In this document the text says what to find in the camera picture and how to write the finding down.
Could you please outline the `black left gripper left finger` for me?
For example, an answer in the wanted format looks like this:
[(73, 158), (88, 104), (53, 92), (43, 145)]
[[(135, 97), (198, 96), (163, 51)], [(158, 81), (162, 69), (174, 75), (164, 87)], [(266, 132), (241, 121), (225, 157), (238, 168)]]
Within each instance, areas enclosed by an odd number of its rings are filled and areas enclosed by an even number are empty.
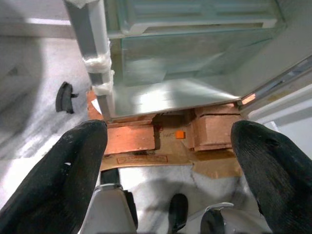
[(107, 146), (102, 120), (61, 136), (0, 212), (3, 234), (76, 234), (84, 221)]

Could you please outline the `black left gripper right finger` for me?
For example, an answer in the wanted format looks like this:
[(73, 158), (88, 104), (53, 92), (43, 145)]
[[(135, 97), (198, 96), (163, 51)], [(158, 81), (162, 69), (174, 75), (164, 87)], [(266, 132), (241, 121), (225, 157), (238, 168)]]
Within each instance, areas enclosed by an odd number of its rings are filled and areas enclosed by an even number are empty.
[(275, 234), (312, 232), (312, 161), (287, 136), (240, 120), (232, 149), (260, 213)]

